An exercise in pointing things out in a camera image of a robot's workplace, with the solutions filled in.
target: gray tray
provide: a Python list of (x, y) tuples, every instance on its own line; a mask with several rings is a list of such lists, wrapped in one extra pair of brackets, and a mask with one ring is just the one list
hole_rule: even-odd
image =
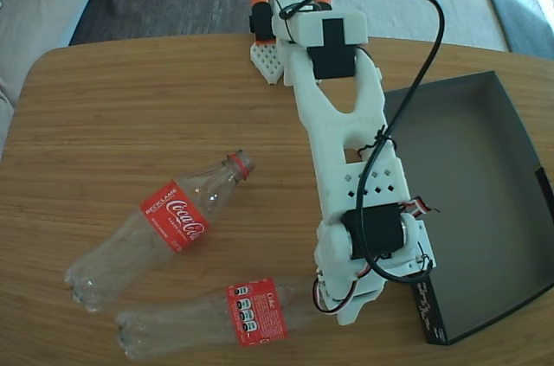
[[(452, 344), (554, 286), (554, 197), (505, 89), (489, 72), (423, 85), (397, 154), (438, 267), (414, 288), (427, 341)], [(406, 90), (386, 94), (388, 119)]]

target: red bottle label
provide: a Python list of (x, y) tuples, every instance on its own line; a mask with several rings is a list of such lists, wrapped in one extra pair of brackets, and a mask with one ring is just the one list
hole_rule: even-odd
[(242, 346), (287, 338), (287, 327), (273, 279), (229, 286), (231, 323)]
[(140, 209), (175, 252), (181, 252), (208, 228), (206, 219), (173, 180), (145, 200)]

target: empty bottle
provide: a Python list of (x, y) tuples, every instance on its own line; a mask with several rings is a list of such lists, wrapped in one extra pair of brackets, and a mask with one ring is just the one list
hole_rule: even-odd
[(166, 184), (68, 269), (65, 281), (74, 300), (98, 311), (118, 299), (137, 277), (202, 236), (253, 169), (248, 156), (238, 151), (221, 164)]
[(121, 312), (115, 322), (127, 357), (143, 360), (224, 344), (268, 343), (305, 329), (318, 315), (309, 280), (265, 278), (188, 302)]

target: robotic arm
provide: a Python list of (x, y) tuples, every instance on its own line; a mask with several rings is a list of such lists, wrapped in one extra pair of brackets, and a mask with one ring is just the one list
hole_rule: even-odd
[[(339, 324), (350, 324), (386, 282), (371, 269), (368, 258), (397, 277), (422, 273), (435, 258), (425, 225), (415, 218), (427, 208), (410, 200), (392, 140), (385, 141), (371, 167), (360, 223), (358, 180), (377, 143), (376, 134), (387, 126), (381, 73), (360, 47), (368, 41), (363, 13), (333, 10), (331, 0), (300, 7), (304, 1), (273, 0), (272, 7), (268, 0), (251, 0), (256, 41), (250, 56), (269, 84), (284, 74), (285, 86), (293, 87), (310, 141), (322, 217), (314, 252), (314, 302), (321, 311), (337, 314)], [(342, 77), (354, 77), (356, 83), (351, 113), (339, 112), (319, 89), (320, 80)], [(347, 163), (347, 149), (359, 151), (362, 161)]]

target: wooden table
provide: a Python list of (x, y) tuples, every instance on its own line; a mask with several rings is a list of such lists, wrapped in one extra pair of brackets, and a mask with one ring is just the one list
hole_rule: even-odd
[[(320, 214), (290, 88), (270, 87), (251, 37), (206, 35), (55, 50), (29, 73), (0, 165), (0, 363), (120, 365), (113, 316), (264, 276), (311, 280)], [(429, 45), (375, 39), (386, 90), (406, 87)], [(554, 63), (444, 46), (427, 81), (494, 69), (554, 174)], [(330, 95), (348, 103), (351, 94)], [(109, 310), (71, 301), (63, 275), (133, 205), (182, 171), (244, 148), (257, 163), (216, 228)], [(195, 350), (143, 364), (466, 365), (554, 362), (554, 293), (450, 348), (426, 345), (410, 290), (387, 285), (358, 321), (304, 336)]]

